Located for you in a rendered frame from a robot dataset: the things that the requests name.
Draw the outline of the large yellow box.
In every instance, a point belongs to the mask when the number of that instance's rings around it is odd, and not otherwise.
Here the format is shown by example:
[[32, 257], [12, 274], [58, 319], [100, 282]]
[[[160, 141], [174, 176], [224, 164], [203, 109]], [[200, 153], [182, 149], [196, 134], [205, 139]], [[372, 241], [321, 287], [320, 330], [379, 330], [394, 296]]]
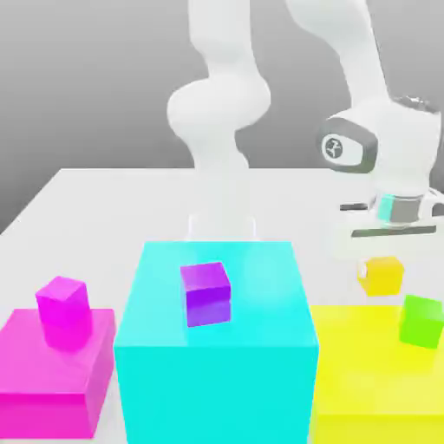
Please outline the large yellow box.
[[319, 360], [310, 444], [444, 444], [444, 337], [399, 340], [393, 305], [313, 305]]

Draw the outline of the small magenta cube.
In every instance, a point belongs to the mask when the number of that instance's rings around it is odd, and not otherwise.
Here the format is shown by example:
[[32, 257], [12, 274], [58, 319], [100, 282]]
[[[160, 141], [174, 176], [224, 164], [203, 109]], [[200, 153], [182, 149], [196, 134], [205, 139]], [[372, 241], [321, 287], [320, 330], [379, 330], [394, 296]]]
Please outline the small magenta cube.
[[84, 282], [56, 276], [36, 293], [47, 344], [62, 351], [82, 348], [92, 332], [92, 315]]

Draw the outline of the small orange cube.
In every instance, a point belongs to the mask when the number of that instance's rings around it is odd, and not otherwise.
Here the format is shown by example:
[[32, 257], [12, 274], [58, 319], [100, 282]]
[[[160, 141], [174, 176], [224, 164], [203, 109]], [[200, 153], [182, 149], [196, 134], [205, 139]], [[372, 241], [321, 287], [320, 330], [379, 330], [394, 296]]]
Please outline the small orange cube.
[[357, 268], [357, 280], [368, 297], [398, 295], [403, 275], [402, 262], [393, 256], [369, 258]]

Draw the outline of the large cyan box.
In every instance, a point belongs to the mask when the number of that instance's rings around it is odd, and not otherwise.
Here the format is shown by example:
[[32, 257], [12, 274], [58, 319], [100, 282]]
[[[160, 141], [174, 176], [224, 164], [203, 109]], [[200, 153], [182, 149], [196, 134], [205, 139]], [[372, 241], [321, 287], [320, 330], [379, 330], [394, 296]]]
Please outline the large cyan box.
[[[220, 262], [232, 319], [190, 328], [180, 267]], [[288, 242], [148, 242], [114, 342], [127, 444], [307, 444], [319, 345]]]

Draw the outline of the small purple cube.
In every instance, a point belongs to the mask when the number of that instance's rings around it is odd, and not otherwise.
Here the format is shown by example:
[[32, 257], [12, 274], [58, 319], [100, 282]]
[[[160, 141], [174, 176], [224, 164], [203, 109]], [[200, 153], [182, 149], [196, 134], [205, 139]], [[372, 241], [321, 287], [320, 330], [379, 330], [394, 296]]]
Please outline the small purple cube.
[[227, 323], [232, 318], [232, 286], [221, 262], [180, 267], [188, 328]]

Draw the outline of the small green cube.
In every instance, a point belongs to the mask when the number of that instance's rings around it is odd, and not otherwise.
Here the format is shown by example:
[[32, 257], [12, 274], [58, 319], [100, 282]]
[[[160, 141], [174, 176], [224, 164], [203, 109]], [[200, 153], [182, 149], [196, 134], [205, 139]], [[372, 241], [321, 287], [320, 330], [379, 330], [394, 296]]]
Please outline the small green cube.
[[436, 349], [443, 329], [442, 301], [416, 295], [405, 296], [399, 328], [401, 342]]

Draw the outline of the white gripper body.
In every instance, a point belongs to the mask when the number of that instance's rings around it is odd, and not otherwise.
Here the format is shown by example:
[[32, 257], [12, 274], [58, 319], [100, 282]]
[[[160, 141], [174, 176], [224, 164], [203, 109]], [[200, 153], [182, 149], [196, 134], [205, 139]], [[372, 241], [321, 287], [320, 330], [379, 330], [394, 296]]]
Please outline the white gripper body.
[[429, 255], [437, 251], [437, 224], [403, 228], [340, 224], [330, 229], [330, 253], [335, 258], [400, 258], [422, 253]]

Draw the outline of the large magenta box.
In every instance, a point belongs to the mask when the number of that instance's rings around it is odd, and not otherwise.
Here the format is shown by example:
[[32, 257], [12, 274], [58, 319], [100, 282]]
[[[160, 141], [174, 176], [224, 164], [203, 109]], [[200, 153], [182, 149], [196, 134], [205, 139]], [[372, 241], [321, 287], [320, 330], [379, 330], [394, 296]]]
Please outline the large magenta box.
[[36, 309], [0, 329], [0, 439], [91, 439], [114, 370], [115, 320], [93, 309], [70, 331], [47, 330]]

